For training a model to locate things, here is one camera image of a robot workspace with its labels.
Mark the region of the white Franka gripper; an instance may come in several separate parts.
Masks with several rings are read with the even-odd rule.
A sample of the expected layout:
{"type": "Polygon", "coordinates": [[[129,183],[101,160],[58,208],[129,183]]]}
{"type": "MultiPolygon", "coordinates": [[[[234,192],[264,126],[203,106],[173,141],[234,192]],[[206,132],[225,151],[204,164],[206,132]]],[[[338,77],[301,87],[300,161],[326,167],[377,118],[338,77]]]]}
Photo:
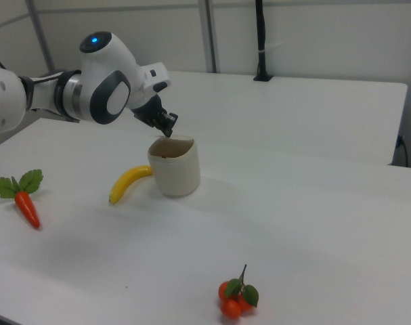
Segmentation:
{"type": "Polygon", "coordinates": [[[131,96],[129,108],[136,119],[156,127],[165,137],[171,137],[178,115],[168,113],[158,95],[171,84],[169,73],[162,62],[142,66],[141,69],[144,72],[144,84],[131,96]]]}

